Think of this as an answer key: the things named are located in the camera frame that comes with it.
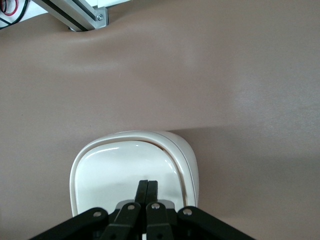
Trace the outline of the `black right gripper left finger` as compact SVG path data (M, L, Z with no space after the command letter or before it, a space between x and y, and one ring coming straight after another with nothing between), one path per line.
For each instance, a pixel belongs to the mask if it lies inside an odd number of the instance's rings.
M146 199L148 180L138 184L135 199L121 203L113 213L100 207L91 208L34 237L33 240L130 240L134 233L141 204Z

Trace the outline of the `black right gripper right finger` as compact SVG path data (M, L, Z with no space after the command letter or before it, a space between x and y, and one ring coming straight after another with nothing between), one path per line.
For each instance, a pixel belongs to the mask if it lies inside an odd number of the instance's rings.
M252 240L253 237L207 212L186 206L176 211L158 200L158 182L146 182L148 240Z

